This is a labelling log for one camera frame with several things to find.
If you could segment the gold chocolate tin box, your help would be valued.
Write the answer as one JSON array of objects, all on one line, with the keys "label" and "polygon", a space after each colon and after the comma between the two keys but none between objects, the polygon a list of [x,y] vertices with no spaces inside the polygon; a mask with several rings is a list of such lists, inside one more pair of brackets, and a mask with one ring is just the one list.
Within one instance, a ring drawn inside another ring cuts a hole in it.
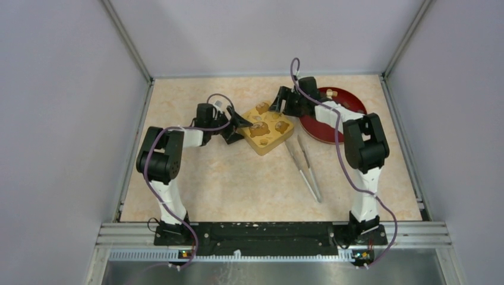
[{"label": "gold chocolate tin box", "polygon": [[271,152],[294,133],[294,123],[285,118],[253,122],[253,126],[240,128],[249,146],[260,156]]}]

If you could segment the yellow bear tin lid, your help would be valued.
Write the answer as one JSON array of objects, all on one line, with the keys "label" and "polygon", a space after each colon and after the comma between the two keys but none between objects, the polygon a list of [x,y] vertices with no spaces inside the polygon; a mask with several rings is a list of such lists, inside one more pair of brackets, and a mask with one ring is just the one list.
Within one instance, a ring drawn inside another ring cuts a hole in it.
[{"label": "yellow bear tin lid", "polygon": [[294,123],[282,113],[271,112],[270,105],[270,101],[263,101],[242,114],[252,126],[238,130],[260,156],[284,143],[294,133]]}]

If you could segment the silver metal tongs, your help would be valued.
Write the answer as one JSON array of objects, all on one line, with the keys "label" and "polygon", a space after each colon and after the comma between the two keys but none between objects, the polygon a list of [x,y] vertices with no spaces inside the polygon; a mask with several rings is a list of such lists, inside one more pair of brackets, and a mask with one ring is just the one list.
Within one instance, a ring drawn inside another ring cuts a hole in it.
[{"label": "silver metal tongs", "polygon": [[320,192],[320,188],[311,165],[307,148],[300,135],[297,135],[296,142],[298,146],[297,148],[294,147],[294,143],[291,141],[287,141],[285,143],[288,154],[299,174],[301,175],[302,180],[306,185],[309,193],[311,194],[315,202],[321,204],[323,200],[322,194]]}]

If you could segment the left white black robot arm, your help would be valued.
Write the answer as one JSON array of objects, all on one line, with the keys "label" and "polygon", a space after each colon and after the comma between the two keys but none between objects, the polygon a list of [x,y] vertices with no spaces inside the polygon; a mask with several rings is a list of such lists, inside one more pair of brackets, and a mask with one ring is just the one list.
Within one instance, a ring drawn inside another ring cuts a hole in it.
[{"label": "left white black robot arm", "polygon": [[243,139],[240,128],[252,123],[237,114],[233,104],[221,108],[221,102],[200,103],[189,126],[147,129],[136,161],[136,169],[159,203],[158,227],[176,245],[190,240],[187,210],[182,204],[177,176],[181,169],[182,152],[186,148],[205,146],[213,136],[220,135],[227,144]]}]

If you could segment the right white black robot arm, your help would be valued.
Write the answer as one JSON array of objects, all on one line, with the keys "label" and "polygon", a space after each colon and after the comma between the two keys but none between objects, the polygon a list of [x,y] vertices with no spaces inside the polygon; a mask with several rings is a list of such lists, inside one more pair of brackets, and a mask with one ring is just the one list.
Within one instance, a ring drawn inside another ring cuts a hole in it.
[{"label": "right white black robot arm", "polygon": [[269,110],[298,118],[309,116],[344,136],[338,159],[342,167],[350,166],[357,174],[356,181],[349,181],[357,193],[349,214],[348,236],[353,243],[363,245],[380,223],[377,189],[390,154],[380,117],[351,111],[323,96],[314,77],[293,79],[292,88],[279,88]]}]

